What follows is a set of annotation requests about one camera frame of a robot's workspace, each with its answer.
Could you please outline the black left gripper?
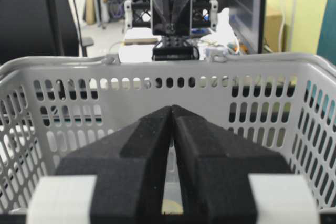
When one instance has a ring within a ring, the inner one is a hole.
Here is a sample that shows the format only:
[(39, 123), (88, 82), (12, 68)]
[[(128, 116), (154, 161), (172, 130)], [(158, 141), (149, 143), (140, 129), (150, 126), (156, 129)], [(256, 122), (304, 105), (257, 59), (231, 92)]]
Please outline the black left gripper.
[(217, 0), (127, 0), (126, 29), (149, 28), (161, 40), (152, 49), (153, 61), (199, 60), (200, 52), (188, 40), (192, 30), (218, 23)]

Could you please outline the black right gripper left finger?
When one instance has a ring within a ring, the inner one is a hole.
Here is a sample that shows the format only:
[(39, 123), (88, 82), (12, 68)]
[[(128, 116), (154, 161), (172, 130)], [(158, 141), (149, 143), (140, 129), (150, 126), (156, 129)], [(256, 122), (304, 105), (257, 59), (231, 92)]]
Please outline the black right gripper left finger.
[(42, 178), (28, 223), (141, 223), (161, 214), (171, 108), (156, 110), (63, 157)]

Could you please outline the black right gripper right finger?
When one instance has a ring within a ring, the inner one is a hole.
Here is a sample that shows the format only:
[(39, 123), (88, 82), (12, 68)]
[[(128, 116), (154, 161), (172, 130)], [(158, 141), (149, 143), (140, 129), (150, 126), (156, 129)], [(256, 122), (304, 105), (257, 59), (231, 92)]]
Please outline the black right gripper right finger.
[(278, 152), (172, 106), (178, 223), (320, 223), (304, 177)]

